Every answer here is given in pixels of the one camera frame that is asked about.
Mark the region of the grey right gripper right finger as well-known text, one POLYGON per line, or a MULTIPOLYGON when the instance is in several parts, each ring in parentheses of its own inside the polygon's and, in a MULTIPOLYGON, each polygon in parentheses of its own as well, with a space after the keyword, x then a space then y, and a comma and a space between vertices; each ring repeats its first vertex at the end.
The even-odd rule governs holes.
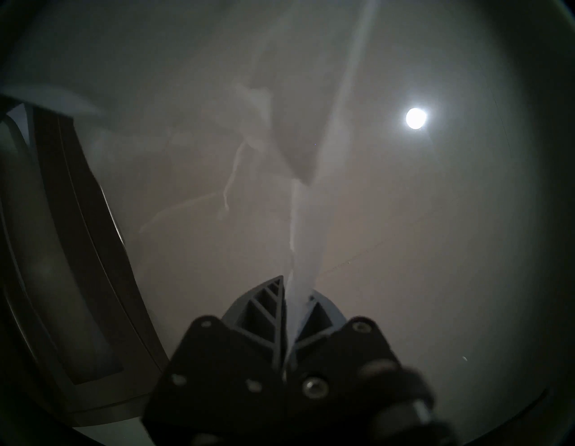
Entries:
POLYGON ((313 291, 285 361, 285 445, 382 445, 401 402, 401 364, 377 324, 313 291))

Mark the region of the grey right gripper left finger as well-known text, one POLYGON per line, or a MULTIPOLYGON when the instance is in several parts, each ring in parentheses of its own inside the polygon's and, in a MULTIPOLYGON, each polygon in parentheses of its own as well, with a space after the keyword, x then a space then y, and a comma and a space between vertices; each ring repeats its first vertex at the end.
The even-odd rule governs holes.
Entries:
POLYGON ((286 354, 283 276, 189 325, 142 416, 154 445, 208 444, 281 416, 286 354))

